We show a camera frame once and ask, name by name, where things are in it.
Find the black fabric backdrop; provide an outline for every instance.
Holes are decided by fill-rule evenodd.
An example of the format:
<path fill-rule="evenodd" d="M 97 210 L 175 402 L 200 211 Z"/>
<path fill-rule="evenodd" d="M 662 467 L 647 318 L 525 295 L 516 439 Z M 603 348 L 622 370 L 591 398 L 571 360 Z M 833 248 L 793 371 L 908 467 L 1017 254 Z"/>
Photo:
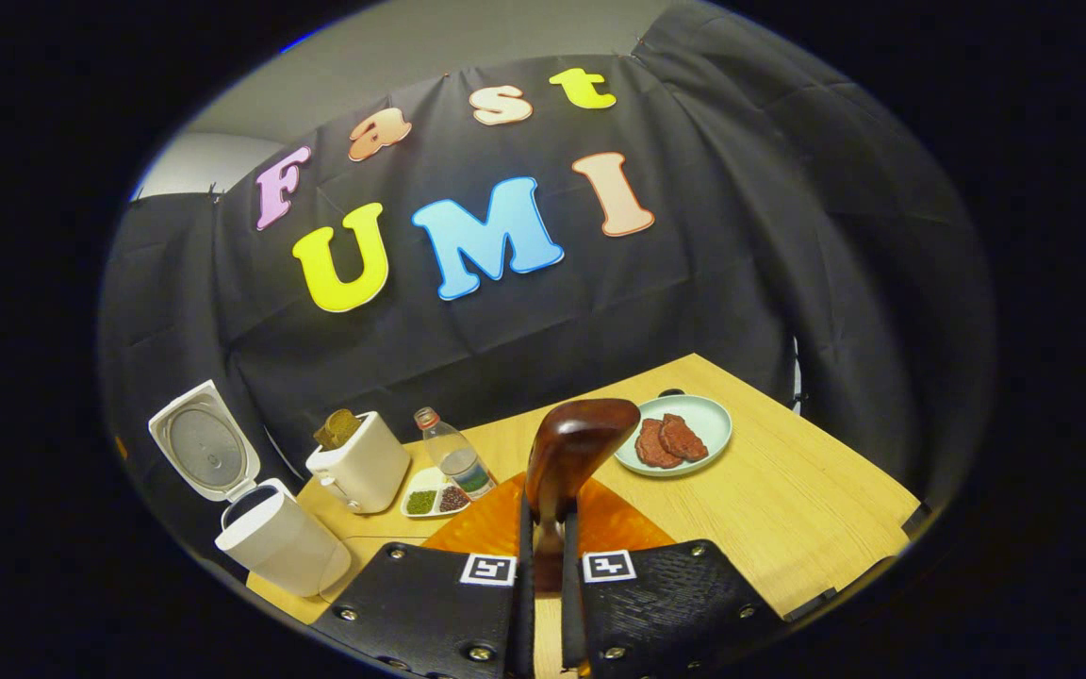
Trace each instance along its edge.
<path fill-rule="evenodd" d="M 615 106 L 585 111 L 547 85 L 573 66 L 606 76 L 598 89 Z M 525 91 L 529 120 L 471 117 L 471 91 L 500 85 Z M 409 137 L 351 162 L 350 130 L 388 106 Z M 313 159 L 292 210 L 255 231 L 254 177 L 302 143 Z M 597 197 L 570 164 L 603 151 L 626 156 L 656 215 L 645 231 L 599 231 Z M 441 301 L 411 214 L 450 198 L 485 218 L 496 183 L 525 175 L 564 261 Z M 320 311 L 290 249 L 334 227 L 339 278 L 353 279 L 362 264 L 340 221 L 370 202 L 383 205 L 388 284 L 349 313 Z M 224 507 L 187 487 L 147 432 L 207 378 L 257 448 L 260 478 L 295 489 L 264 429 L 304 474 L 311 433 L 339 407 L 379 411 L 409 441 L 421 405 L 480 425 L 690 352 L 785 401 L 797 337 L 804 416 L 940 506 L 990 408 L 987 280 L 960 199 L 874 99 L 745 18 L 677 5 L 630 55 L 440 74 L 306 134 L 224 197 L 134 203 L 103 284 L 104 403 L 155 515 L 235 576 L 211 543 Z"/>

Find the steak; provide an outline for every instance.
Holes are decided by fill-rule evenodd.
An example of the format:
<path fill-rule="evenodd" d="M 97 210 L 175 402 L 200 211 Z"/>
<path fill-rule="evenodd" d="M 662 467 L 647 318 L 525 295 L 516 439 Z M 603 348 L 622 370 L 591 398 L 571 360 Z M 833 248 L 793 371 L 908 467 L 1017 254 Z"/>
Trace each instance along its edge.
<path fill-rule="evenodd" d="M 668 454 L 685 461 L 699 461 L 708 454 L 703 440 L 685 425 L 685 418 L 680 414 L 665 413 L 658 433 L 661 447 Z"/>
<path fill-rule="evenodd" d="M 668 454 L 665 447 L 661 447 L 659 419 L 646 418 L 640 425 L 640 436 L 634 440 L 634 454 L 648 467 L 674 468 L 682 464 L 680 456 Z"/>

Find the bottle cap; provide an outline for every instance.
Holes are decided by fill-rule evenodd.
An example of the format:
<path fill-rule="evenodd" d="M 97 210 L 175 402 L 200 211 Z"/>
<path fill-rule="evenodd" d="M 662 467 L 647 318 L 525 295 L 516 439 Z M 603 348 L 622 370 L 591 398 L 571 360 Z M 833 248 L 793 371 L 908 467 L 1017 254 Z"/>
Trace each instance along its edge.
<path fill-rule="evenodd" d="M 413 419 L 418 423 L 418 429 L 425 430 L 438 425 L 440 417 L 439 413 L 434 412 L 434 408 L 425 407 L 413 413 Z"/>

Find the letter m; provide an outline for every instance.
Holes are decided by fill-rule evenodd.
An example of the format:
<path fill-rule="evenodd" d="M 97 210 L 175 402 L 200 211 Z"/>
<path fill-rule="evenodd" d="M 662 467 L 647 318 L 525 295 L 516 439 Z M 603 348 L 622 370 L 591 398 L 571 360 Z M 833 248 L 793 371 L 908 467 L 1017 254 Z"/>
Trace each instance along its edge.
<path fill-rule="evenodd" d="M 564 249 L 547 237 L 530 176 L 516 176 L 492 188 L 489 221 L 471 216 L 455 201 L 438 201 L 414 212 L 413 224 L 425 228 L 434 244 L 434 256 L 443 284 L 439 297 L 454 300 L 480 287 L 480 278 L 464 266 L 465 256 L 489 278 L 501 280 L 505 262 L 505 241 L 514 246 L 509 268 L 516 274 L 552 266 L 564 259 Z"/>

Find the open lid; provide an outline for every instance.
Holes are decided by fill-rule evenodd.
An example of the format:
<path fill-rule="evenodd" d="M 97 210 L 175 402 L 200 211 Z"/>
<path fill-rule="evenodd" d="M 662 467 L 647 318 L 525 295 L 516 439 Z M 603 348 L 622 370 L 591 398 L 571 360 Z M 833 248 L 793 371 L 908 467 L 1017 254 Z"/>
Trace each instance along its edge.
<path fill-rule="evenodd" d="M 211 379 L 154 414 L 150 435 L 184 481 L 212 502 L 231 503 L 255 486 L 258 453 Z"/>

